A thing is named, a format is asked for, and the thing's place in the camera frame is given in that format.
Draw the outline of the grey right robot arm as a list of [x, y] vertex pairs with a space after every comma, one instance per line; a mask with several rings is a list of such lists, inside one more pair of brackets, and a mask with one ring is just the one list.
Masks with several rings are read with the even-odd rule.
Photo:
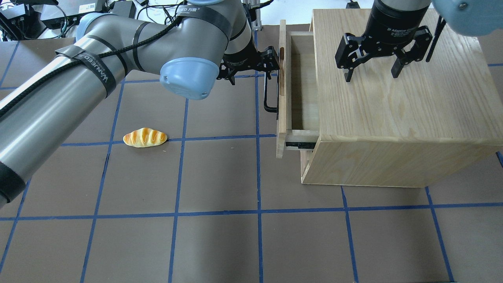
[[446, 25], [456, 33], [477, 37], [502, 28], [501, 0], [376, 0], [365, 32], [343, 34], [336, 65], [350, 82], [359, 65], [377, 57], [396, 56], [397, 78], [413, 61], [431, 60]]

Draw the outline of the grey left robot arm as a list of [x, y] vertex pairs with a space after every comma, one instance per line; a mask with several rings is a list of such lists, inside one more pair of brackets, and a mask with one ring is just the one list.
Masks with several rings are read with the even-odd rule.
[[159, 75], [184, 98], [209, 96], [218, 79], [279, 70], [278, 52], [257, 50], [252, 14], [265, 4], [187, 0], [169, 25], [85, 15], [76, 43], [1, 101], [1, 206], [25, 189], [51, 154], [132, 70]]

